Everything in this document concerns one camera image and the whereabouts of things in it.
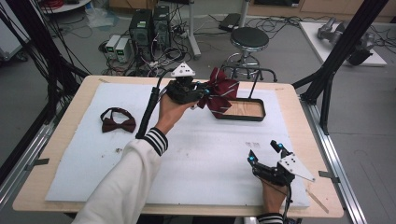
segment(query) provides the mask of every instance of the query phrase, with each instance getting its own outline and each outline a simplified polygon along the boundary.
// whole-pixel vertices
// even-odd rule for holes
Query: striped cuff
[[[148,141],[160,156],[168,149],[168,139],[166,139],[165,134],[157,128],[151,128],[143,139]]]
[[[257,217],[260,224],[283,224],[283,217],[279,213],[268,213]]]

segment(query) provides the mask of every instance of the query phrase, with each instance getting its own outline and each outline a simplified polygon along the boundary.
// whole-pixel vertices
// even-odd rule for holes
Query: white sleeve
[[[73,223],[135,224],[166,149],[167,139],[156,128],[142,140],[128,143],[120,162],[100,182]]]

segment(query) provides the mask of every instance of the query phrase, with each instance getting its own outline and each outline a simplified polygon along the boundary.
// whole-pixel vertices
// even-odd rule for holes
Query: white paper
[[[123,148],[134,139],[146,109],[151,86],[101,84],[60,162],[47,201],[86,202],[95,187],[120,160]],[[249,90],[239,90],[247,97]],[[169,148],[163,154],[148,203],[169,204],[262,204],[262,185],[247,161],[252,149],[260,162],[275,166],[280,159],[271,140],[292,151],[288,132],[274,91],[255,90],[252,98],[264,101],[263,121],[222,120],[206,108],[187,110],[167,135]],[[117,129],[102,133],[100,115],[109,107],[121,107],[134,116],[134,133]],[[158,106],[148,127],[158,119]],[[291,206],[309,206],[300,177],[292,183]]]

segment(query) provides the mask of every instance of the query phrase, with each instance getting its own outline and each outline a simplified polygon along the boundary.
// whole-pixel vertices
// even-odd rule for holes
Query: person's right hand
[[[160,114],[158,117],[158,122],[155,125],[163,134],[167,134],[183,116],[184,111],[196,105],[197,102],[192,102],[185,105],[178,105],[173,102],[172,99],[165,94],[160,101]]]
[[[266,180],[262,180],[262,200],[263,212],[279,213],[280,206],[286,198],[287,187],[273,185]]]

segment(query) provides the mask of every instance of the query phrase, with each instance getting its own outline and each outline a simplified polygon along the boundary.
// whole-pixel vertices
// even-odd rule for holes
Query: red bow tie
[[[111,114],[110,114],[110,119],[109,118],[104,118],[105,114],[111,110]],[[128,117],[127,120],[125,120],[123,123],[116,123],[116,121],[114,121],[113,119],[113,112],[118,112],[121,113],[123,115],[125,115],[126,117]],[[103,133],[108,133],[111,132],[113,130],[116,130],[118,128],[122,128],[123,130],[133,133],[134,132],[134,128],[136,127],[136,122],[134,121],[134,117],[132,117],[132,115],[122,109],[122,108],[118,108],[118,107],[111,107],[109,109],[107,109],[101,116],[100,116],[103,124],[102,124],[102,132]]]
[[[207,85],[210,88],[210,94],[202,98],[198,106],[204,108],[207,105],[215,118],[219,119],[231,107],[228,100],[236,98],[239,82],[227,78],[221,69],[215,67]]]

